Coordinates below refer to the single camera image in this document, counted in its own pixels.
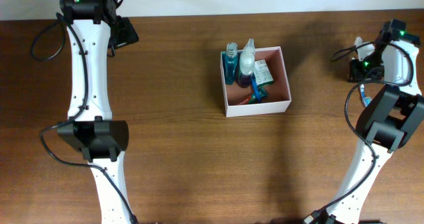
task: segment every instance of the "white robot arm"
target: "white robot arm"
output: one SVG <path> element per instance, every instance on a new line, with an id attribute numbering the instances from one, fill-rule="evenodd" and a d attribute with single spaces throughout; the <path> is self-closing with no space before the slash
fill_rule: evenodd
<path id="1" fill-rule="evenodd" d="M 404 28 L 398 28 L 399 24 L 402 27 L 403 23 L 393 20 L 383 26 L 376 41 L 377 48 L 370 43 L 362 42 L 360 37 L 356 38 L 354 43 L 356 47 L 368 44 L 357 50 L 357 64 L 363 66 L 357 70 L 368 69 L 367 72 L 372 71 L 373 68 L 367 68 L 367 66 L 371 66 L 370 63 L 372 62 L 382 60 L 383 64 L 373 65 L 375 68 L 384 65 L 385 82 L 405 84 L 411 80 L 409 85 L 401 87 L 385 85 L 369 106 L 365 108 L 358 120 L 356 131 L 369 143 L 372 143 L 371 147 L 375 152 L 376 159 L 373 159 L 374 155 L 371 148 L 362 139 L 359 139 L 350 168 L 333 201 L 352 190 L 354 191 L 349 196 L 328 206 L 325 210 L 314 211 L 304 220 L 304 223 L 358 223 L 362 205 L 378 172 L 393 152 L 405 145 L 424 119 L 424 99 L 421 97 L 421 91 L 417 85 L 415 69 L 419 40 L 417 41 L 414 36 L 409 36 L 405 40 L 397 39 L 399 36 L 405 35 Z M 411 66 L 405 54 L 392 46 L 381 46 L 381 44 L 389 42 L 399 46 L 409 54 L 413 67 L 412 78 L 410 77 Z M 390 111 L 393 108 L 401 109 L 401 114 L 405 115 L 405 119 L 401 121 L 390 117 Z M 358 185 L 368 173 L 368 177 L 361 185 Z"/>
<path id="2" fill-rule="evenodd" d="M 65 23 L 72 48 L 72 96 L 68 120 L 40 132 L 45 149 L 58 162 L 84 166 L 93 172 L 101 207 L 102 224 L 137 223 L 129 206 L 124 177 L 124 155 L 129 143 L 125 121 L 112 120 L 107 97 L 108 49 L 115 50 L 138 42 L 138 36 L 128 18 L 116 15 L 123 0 L 60 0 L 58 23 Z M 38 37 L 34 40 L 32 56 Z M 57 128 L 59 136 L 83 154 L 88 164 L 60 160 L 47 147 L 42 137 Z"/>
<path id="3" fill-rule="evenodd" d="M 98 117 L 102 121 L 112 121 L 112 111 L 107 97 L 107 47 L 111 37 L 110 26 L 101 21 L 94 24 L 92 20 L 75 20 L 72 28 L 78 38 L 82 41 L 83 49 L 86 51 L 88 70 L 88 109 L 76 119 L 77 122 L 92 122 Z M 80 110 L 81 100 L 84 96 L 84 71 L 80 49 L 77 41 L 70 35 L 72 48 L 72 97 L 68 116 L 76 114 Z M 117 159 L 112 161 L 107 158 L 92 158 L 89 164 L 107 169 L 107 173 L 115 185 L 119 188 L 128 203 L 127 189 L 124 176 L 124 155 L 120 151 Z M 106 177 L 97 169 L 91 169 L 97 187 L 101 208 L 101 222 L 108 223 L 131 223 L 129 212 L 119 194 L 114 190 Z"/>

